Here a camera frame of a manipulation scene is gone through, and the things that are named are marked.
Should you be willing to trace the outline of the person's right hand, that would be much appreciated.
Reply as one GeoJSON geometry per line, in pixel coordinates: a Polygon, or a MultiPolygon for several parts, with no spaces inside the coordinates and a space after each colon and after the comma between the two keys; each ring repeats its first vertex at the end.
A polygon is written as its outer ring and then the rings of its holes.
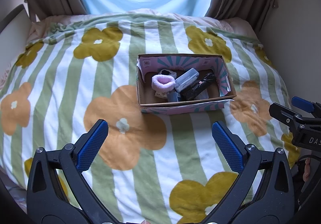
{"type": "Polygon", "coordinates": [[[310,167],[311,159],[307,158],[305,159],[305,167],[304,167],[304,174],[303,174],[303,181],[307,182],[311,173],[311,167],[310,167]]]}

